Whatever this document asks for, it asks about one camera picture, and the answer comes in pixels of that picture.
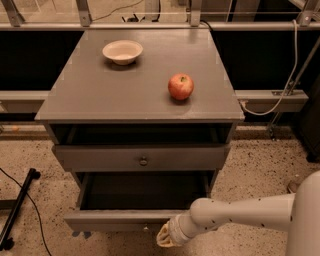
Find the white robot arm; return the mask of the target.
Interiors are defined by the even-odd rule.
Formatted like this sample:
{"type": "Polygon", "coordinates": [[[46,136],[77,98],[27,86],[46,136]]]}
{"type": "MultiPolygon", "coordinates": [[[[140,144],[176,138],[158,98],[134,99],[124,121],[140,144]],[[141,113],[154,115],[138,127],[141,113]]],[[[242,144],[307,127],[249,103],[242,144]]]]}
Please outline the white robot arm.
{"type": "Polygon", "coordinates": [[[162,226],[156,241],[160,247],[182,246],[226,223],[284,231],[286,256],[320,256],[320,171],[293,194],[234,202],[197,199],[162,226]]]}

